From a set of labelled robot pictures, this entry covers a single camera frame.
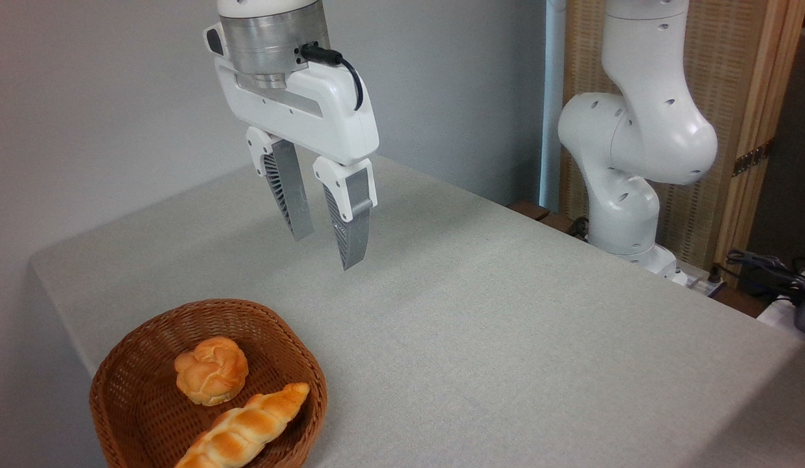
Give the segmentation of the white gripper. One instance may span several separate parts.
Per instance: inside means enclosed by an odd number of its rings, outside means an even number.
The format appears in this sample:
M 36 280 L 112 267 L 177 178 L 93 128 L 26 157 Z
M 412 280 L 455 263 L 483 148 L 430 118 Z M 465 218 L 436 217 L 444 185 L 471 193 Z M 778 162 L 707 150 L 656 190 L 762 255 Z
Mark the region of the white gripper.
M 295 241 L 315 231 L 298 145 L 321 156 L 313 172 L 323 186 L 342 268 L 360 263 L 368 246 L 370 211 L 377 205 L 367 157 L 378 149 L 379 133 L 367 88 L 355 110 L 357 89 L 345 68 L 310 63 L 287 77 L 286 88 L 248 90 L 250 77 L 224 58 L 213 61 L 228 106 L 251 126 L 246 131 L 251 160 Z

